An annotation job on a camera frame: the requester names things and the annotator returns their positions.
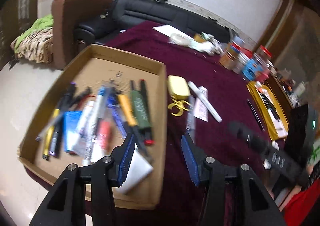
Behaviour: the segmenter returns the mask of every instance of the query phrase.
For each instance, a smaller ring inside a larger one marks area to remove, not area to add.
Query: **cardboard box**
[[[154,162],[154,170],[141,181],[127,195],[113,190],[117,207],[128,209],[153,209],[159,203],[166,149],[166,126],[167,126],[167,91],[166,91],[166,68],[161,62],[139,56],[137,54],[117,50],[114,48],[91,45],[84,49],[65,68],[56,82],[52,85],[38,110],[36,111],[25,138],[18,150],[19,160],[29,170],[53,185],[61,172],[70,164],[76,163],[82,166],[79,156],[65,153],[61,144],[60,158],[50,157],[50,160],[42,158],[43,143],[35,139],[41,129],[48,122],[52,111],[64,94],[70,82],[75,82],[77,92],[86,87],[92,87],[96,95],[103,81],[113,79],[123,93],[129,93],[130,80],[144,79],[147,82],[150,115],[153,124],[155,144],[148,147]],[[117,128],[111,144],[115,147],[121,145],[123,139]],[[91,200],[91,186],[86,187],[86,200]]]

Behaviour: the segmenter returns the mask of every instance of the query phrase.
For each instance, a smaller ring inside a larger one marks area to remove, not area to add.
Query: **maroon tablecloth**
[[[252,104],[254,101],[244,79],[219,65],[219,56],[204,56],[195,50],[169,44],[169,38],[152,29],[154,26],[160,24],[144,22],[121,33],[106,46],[163,62],[167,75],[181,76],[198,87],[207,88],[208,99],[222,122],[218,123],[210,114],[208,122],[196,119],[196,144],[223,164],[237,166],[246,163],[258,176],[261,175],[263,166],[259,156],[228,132],[228,123],[238,120],[269,139],[268,134],[259,129],[247,105],[247,98],[251,99]],[[180,140],[185,131],[186,117],[186,112],[181,117],[168,112],[163,190],[155,212],[179,219],[185,225],[196,225],[204,189],[195,187],[191,182],[181,151]]]

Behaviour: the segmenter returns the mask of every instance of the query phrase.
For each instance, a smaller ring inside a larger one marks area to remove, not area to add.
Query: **cloth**
[[[292,197],[284,208],[284,220],[288,226],[299,226],[311,211],[320,196],[320,179],[317,179],[307,190]]]
[[[163,62],[167,75],[181,76],[198,87],[204,86],[208,90],[208,100],[221,116],[222,122],[218,123],[211,115],[208,116],[208,122],[196,119],[196,144],[222,164],[239,166],[246,163],[260,176],[264,168],[259,155],[228,132],[229,122],[238,120],[262,138],[270,140],[268,133],[260,130],[247,105],[247,98],[252,97],[246,82],[241,76],[220,66],[217,55],[204,56],[190,48],[169,44],[167,36],[153,29],[160,25],[145,21],[105,45]],[[179,219],[180,225],[196,225],[204,197],[204,188],[197,188],[192,183],[181,151],[181,136],[185,132],[186,122],[186,111],[180,117],[168,111],[163,190],[160,203],[154,211],[163,216],[165,214],[168,218],[166,224],[170,218],[174,218]],[[149,225],[148,222],[141,222],[140,225]]]
[[[52,61],[53,27],[34,31],[22,40],[16,50],[18,58],[25,57],[29,61],[50,63]]]
[[[14,52],[17,53],[17,49],[20,43],[33,32],[44,30],[48,27],[53,27],[53,17],[52,14],[48,14],[42,18],[37,19],[33,25],[26,30],[23,34],[18,36],[16,43],[14,45]]]

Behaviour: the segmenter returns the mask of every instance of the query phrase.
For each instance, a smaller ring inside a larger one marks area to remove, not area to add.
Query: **table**
[[[263,165],[259,155],[240,139],[228,132],[230,121],[238,120],[265,140],[246,100],[252,99],[246,82],[240,76],[219,65],[219,56],[205,56],[195,50],[169,44],[169,38],[152,27],[160,24],[143,22],[127,32],[119,34],[106,46],[133,52],[163,62],[167,75],[176,75],[208,89],[208,100],[222,118],[218,123],[209,114],[208,122],[196,120],[196,144],[223,164],[250,165],[258,176]],[[196,225],[204,196],[204,188],[191,182],[181,151],[187,113],[176,117],[168,112],[167,146],[163,191],[160,203],[154,211],[117,209],[121,225]]]

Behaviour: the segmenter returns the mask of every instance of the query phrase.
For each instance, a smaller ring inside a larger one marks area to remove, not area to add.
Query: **yellow sponge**
[[[179,76],[168,76],[168,91],[177,100],[187,99],[190,96],[190,90],[186,80]]]

